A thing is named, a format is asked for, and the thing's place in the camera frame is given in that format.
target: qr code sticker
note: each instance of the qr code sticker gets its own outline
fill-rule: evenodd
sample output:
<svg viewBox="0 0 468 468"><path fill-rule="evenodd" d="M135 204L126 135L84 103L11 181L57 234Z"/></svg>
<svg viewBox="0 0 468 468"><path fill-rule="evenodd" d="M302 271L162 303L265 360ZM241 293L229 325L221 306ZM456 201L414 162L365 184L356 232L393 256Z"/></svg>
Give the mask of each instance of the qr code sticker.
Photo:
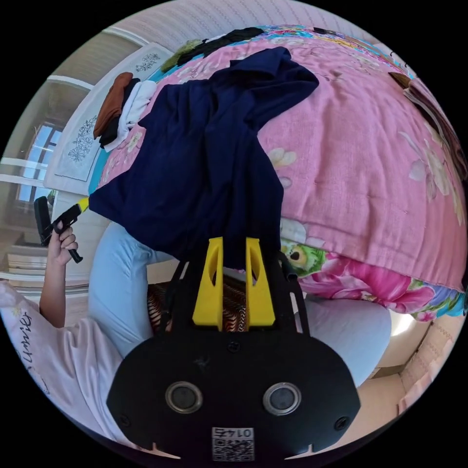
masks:
<svg viewBox="0 0 468 468"><path fill-rule="evenodd" d="M213 428L213 461L254 461L253 428Z"/></svg>

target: bed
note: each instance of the bed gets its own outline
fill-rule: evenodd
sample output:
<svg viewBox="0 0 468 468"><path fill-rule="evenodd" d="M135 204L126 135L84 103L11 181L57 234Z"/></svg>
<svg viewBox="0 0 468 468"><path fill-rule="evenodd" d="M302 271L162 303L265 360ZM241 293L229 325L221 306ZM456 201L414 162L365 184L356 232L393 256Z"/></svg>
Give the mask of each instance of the bed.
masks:
<svg viewBox="0 0 468 468"><path fill-rule="evenodd" d="M149 79L162 87L209 78L230 60L286 47L319 79L306 100L258 139L284 187L281 248L304 292L378 302L418 321L460 315L467 258L461 178L440 137L389 72L406 67L362 40L300 25L195 57ZM128 170L145 129L102 151L89 191Z"/></svg>

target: green cloth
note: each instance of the green cloth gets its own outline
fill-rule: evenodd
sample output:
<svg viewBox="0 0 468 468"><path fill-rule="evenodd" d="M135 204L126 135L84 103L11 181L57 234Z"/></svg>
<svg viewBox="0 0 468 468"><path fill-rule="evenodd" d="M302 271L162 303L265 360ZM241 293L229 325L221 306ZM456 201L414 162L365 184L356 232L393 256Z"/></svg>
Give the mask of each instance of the green cloth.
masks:
<svg viewBox="0 0 468 468"><path fill-rule="evenodd" d="M190 41L187 41L182 47L177 49L177 51L174 53L174 55L170 58L168 58L162 65L161 65L161 71L163 73L168 72L171 68L175 67L177 65L177 61L179 60L179 57L182 54L185 54L186 52L189 52L198 45L200 45L203 41L201 39L193 39Z"/></svg>

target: navy blue shirt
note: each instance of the navy blue shirt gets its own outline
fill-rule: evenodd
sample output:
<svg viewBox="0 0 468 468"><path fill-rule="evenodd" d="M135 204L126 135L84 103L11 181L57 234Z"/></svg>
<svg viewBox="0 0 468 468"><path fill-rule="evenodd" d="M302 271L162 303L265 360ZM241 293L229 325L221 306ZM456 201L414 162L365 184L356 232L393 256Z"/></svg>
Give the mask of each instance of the navy blue shirt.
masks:
<svg viewBox="0 0 468 468"><path fill-rule="evenodd" d="M243 269L246 237L280 248L283 187L257 132L317 86L284 47L164 86L139 122L133 165L90 195L90 209L178 260L223 237L224 265Z"/></svg>

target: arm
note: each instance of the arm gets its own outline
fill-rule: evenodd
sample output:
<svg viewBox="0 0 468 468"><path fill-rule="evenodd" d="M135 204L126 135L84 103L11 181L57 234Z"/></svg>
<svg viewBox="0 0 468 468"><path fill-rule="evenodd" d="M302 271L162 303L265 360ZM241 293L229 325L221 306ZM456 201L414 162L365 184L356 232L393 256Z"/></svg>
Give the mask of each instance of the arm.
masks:
<svg viewBox="0 0 468 468"><path fill-rule="evenodd" d="M47 252L44 286L40 295L41 315L54 327L65 326L65 273L71 256L69 249L77 249L73 229L69 228L60 237L52 233Z"/></svg>

